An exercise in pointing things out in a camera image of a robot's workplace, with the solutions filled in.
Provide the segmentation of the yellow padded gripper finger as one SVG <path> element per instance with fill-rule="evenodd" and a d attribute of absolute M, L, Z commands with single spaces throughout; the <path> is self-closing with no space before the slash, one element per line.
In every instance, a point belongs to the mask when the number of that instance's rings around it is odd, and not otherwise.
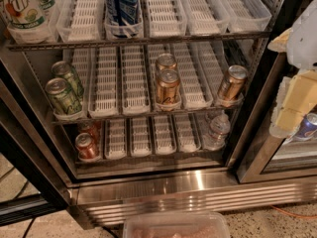
<path fill-rule="evenodd" d="M 316 105 L 317 71 L 306 70 L 296 74 L 290 80 L 275 125 L 281 130 L 292 132 Z"/>

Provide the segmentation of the white foam gripper finger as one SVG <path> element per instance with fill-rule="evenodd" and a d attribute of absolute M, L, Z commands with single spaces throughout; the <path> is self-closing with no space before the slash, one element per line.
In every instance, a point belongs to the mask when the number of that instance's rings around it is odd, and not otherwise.
<path fill-rule="evenodd" d="M 280 34 L 278 37 L 273 39 L 269 44 L 268 48 L 271 51 L 277 52 L 277 53 L 285 53 L 286 52 L 286 45 L 287 41 L 289 39 L 289 35 L 291 33 L 291 29 L 286 29 L 282 34 Z M 287 138 L 290 134 L 289 131 L 286 131 L 284 129 L 281 129 L 276 125 L 277 116 L 279 114 L 279 111 L 281 110 L 282 102 L 286 96 L 286 91 L 288 89 L 290 82 L 290 78 L 287 76 L 284 76 L 282 78 L 282 82 L 279 85 L 277 96 L 275 98 L 275 107 L 273 108 L 271 118 L 270 118 L 270 126 L 269 126 L 269 133 L 274 136 L 275 138 Z"/>

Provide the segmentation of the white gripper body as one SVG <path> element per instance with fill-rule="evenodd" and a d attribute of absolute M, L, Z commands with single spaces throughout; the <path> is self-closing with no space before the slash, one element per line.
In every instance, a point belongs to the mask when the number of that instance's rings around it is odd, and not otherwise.
<path fill-rule="evenodd" d="M 317 68 L 317 0 L 293 23 L 286 44 L 289 64 L 299 69 Z"/>

